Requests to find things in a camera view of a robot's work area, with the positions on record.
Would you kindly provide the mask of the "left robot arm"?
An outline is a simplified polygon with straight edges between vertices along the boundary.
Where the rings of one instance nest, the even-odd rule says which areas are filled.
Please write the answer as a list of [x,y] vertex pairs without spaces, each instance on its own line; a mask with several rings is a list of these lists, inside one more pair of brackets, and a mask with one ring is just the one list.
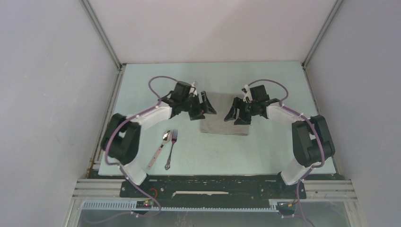
[[101,141],[104,160],[109,166],[119,167],[138,197],[149,192],[145,181],[148,174],[137,157],[141,132],[182,112],[187,112],[191,121],[217,113],[205,91],[197,92],[195,84],[178,81],[167,95],[158,96],[154,106],[133,115],[116,113],[111,117]]

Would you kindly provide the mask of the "grey cloth napkin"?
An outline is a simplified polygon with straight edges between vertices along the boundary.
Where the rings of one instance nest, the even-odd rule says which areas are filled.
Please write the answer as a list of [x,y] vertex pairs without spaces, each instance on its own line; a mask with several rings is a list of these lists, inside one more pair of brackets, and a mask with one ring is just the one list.
[[217,114],[206,114],[200,121],[202,133],[247,136],[249,125],[234,125],[234,121],[224,121],[232,102],[238,94],[207,92],[207,97]]

